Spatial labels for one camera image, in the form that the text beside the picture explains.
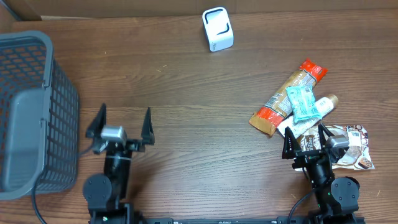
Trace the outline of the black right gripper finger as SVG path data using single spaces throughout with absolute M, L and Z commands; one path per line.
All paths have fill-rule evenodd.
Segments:
M 297 157 L 297 154 L 300 151 L 301 147 L 296 140 L 292 130 L 289 127 L 286 127 L 282 157 Z
M 323 124 L 318 125 L 318 134 L 321 146 L 331 146 L 334 134 Z

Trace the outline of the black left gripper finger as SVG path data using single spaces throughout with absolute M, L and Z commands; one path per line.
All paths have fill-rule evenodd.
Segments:
M 96 117 L 86 129 L 85 137 L 92 139 L 100 137 L 100 134 L 105 124 L 106 124 L 106 104 L 103 103 Z
M 148 109 L 146 111 L 146 115 L 145 115 L 144 122 L 142 125 L 142 130 L 141 130 L 141 138 L 142 138 L 143 145 L 154 145 L 155 144 L 155 136 L 154 136 L 154 130 L 153 130 L 152 121 L 151 121 L 150 107 L 148 107 Z

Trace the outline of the white tube with gold cap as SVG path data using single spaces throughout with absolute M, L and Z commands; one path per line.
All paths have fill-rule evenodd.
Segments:
M 294 116 L 290 115 L 288 118 L 283 120 L 277 127 L 278 132 L 284 137 L 285 129 L 289 127 L 293 132 L 295 138 L 298 138 L 301 134 L 306 132 L 308 129 L 313 127 L 318 121 L 320 121 L 324 116 L 333 111 L 338 106 L 339 99 L 334 94 L 329 94 L 320 98 L 315 102 L 315 106 L 321 114 L 321 118 L 310 118 L 303 121 L 294 122 Z

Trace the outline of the teal wet wipes packet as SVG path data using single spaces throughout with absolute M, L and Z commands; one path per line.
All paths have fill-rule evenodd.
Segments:
M 316 107 L 311 86 L 290 86 L 286 88 L 286 91 L 292 106 L 294 123 L 312 118 L 322 119 L 322 114 Z

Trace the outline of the orange spaghetti packet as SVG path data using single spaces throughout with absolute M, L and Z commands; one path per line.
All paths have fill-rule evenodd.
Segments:
M 310 59 L 306 59 L 264 106 L 252 115 L 249 124 L 272 136 L 279 124 L 292 113 L 292 106 L 287 96 L 286 88 L 291 86 L 309 86 L 313 89 L 327 72 L 327 68 L 313 63 Z

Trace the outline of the beige brown snack pouch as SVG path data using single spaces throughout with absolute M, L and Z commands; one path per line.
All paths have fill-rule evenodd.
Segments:
M 349 140 L 349 149 L 338 162 L 333 163 L 333 169 L 375 169 L 369 154 L 368 132 L 362 125 L 326 125 L 326 128 L 334 135 L 344 135 Z M 316 126 L 304 132 L 298 137 L 297 141 L 303 151 L 321 149 L 318 128 Z

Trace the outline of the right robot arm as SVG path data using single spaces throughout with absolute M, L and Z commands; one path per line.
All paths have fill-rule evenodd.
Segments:
M 324 124 L 318 125 L 321 148 L 303 151 L 293 131 L 285 128 L 283 159 L 292 159 L 293 169 L 302 169 L 311 183 L 311 191 L 302 197 L 289 212 L 287 223 L 293 220 L 296 208 L 311 195 L 316 197 L 319 210 L 309 212 L 302 223 L 365 223 L 356 217 L 359 210 L 359 182 L 353 177 L 335 177 L 333 163 L 349 149 L 349 140 L 344 135 L 334 135 Z

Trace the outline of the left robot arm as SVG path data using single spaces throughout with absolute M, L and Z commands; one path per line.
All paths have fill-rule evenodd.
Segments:
M 134 224 L 146 223 L 141 212 L 132 203 L 123 202 L 134 152 L 144 152 L 147 145 L 155 144 L 151 110 L 147 109 L 140 139 L 129 139 L 122 126 L 106 124 L 106 105 L 103 103 L 85 136 L 93 140 L 94 154 L 106 153 L 101 174 L 87 178 L 83 196 L 88 203 L 90 223 Z

